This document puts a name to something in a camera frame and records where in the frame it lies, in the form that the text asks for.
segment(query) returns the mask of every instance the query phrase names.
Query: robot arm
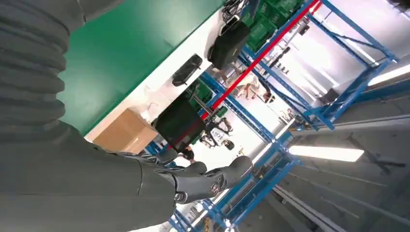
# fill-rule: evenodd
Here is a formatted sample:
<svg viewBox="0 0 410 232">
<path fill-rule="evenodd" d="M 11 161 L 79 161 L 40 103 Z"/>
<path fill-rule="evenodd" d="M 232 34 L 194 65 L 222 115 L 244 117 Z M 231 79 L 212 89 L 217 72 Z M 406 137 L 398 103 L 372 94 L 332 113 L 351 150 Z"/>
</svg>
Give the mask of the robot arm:
<svg viewBox="0 0 410 232">
<path fill-rule="evenodd" d="M 121 2 L 0 1 L 0 231 L 131 231 L 168 220 L 176 200 L 228 186 L 214 178 L 231 180 L 226 170 L 204 176 L 113 156 L 59 121 L 70 35 Z"/>
</svg>

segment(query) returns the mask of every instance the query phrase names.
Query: cardboard box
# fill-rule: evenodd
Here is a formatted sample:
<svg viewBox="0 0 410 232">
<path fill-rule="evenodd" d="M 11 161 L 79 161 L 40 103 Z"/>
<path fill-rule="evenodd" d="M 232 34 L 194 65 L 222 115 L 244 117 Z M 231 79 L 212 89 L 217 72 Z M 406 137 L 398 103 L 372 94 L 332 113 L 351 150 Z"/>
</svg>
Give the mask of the cardboard box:
<svg viewBox="0 0 410 232">
<path fill-rule="evenodd" d="M 111 151 L 139 153 L 157 134 L 139 114 L 126 109 L 93 143 Z"/>
</svg>

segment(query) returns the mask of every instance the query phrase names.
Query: red bar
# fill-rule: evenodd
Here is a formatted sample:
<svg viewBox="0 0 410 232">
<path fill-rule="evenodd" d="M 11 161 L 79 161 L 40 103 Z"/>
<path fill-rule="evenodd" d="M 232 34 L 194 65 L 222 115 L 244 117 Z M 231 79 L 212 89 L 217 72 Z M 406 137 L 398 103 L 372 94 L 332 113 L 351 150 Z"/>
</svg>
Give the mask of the red bar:
<svg viewBox="0 0 410 232">
<path fill-rule="evenodd" d="M 258 56 L 250 65 L 249 67 L 242 73 L 242 75 L 228 88 L 228 90 L 226 92 L 223 93 L 223 95 L 212 105 L 212 109 L 216 109 L 227 97 L 228 95 L 234 90 L 234 88 L 236 86 L 238 86 L 238 84 L 246 77 L 246 75 L 248 75 L 253 68 L 255 68 L 255 66 L 266 56 L 266 54 L 268 54 L 268 52 L 270 50 L 272 50 L 272 48 L 279 43 L 279 41 L 283 38 L 283 36 L 288 33 L 303 17 L 305 17 L 305 15 L 307 15 L 309 13 L 309 10 L 311 7 L 313 7 L 317 2 L 319 2 L 319 0 L 314 0 L 300 15 L 297 16 L 297 18 L 295 18 L 294 21 L 292 21 L 290 23 L 290 25 L 288 25 L 285 30 L 282 31 L 281 34 L 279 34 L 278 37 L 276 37 L 276 39 L 261 53 L 260 56 Z M 206 117 L 208 117 L 209 114 L 207 112 L 205 112 L 201 118 L 202 120 L 206 119 Z"/>
<path fill-rule="evenodd" d="M 322 1 L 320 1 L 316 6 L 315 6 L 315 8 L 312 10 L 312 15 L 314 15 L 317 11 L 318 11 L 318 9 L 322 6 L 322 4 L 323 4 L 323 2 Z"/>
</svg>

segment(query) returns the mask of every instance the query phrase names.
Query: black bag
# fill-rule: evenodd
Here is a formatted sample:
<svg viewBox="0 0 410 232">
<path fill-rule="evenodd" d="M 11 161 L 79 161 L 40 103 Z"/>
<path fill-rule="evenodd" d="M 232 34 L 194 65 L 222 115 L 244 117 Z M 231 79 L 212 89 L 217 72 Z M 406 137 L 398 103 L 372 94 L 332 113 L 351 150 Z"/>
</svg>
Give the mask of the black bag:
<svg viewBox="0 0 410 232">
<path fill-rule="evenodd" d="M 237 59 L 249 34 L 249 27 L 242 21 L 236 21 L 217 37 L 214 45 L 208 51 L 208 60 L 215 68 L 222 70 L 227 64 Z"/>
<path fill-rule="evenodd" d="M 176 87 L 186 84 L 193 73 L 199 69 L 202 64 L 202 58 L 194 54 L 185 62 L 173 75 L 172 84 Z"/>
</svg>

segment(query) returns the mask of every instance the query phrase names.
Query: green table surface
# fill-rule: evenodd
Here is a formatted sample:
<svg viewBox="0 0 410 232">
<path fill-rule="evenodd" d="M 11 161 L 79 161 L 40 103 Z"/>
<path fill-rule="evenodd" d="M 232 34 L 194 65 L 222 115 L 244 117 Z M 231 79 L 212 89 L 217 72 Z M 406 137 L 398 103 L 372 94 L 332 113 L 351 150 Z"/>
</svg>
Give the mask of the green table surface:
<svg viewBox="0 0 410 232">
<path fill-rule="evenodd" d="M 127 0 L 71 37 L 63 121 L 86 135 L 224 0 Z"/>
</svg>

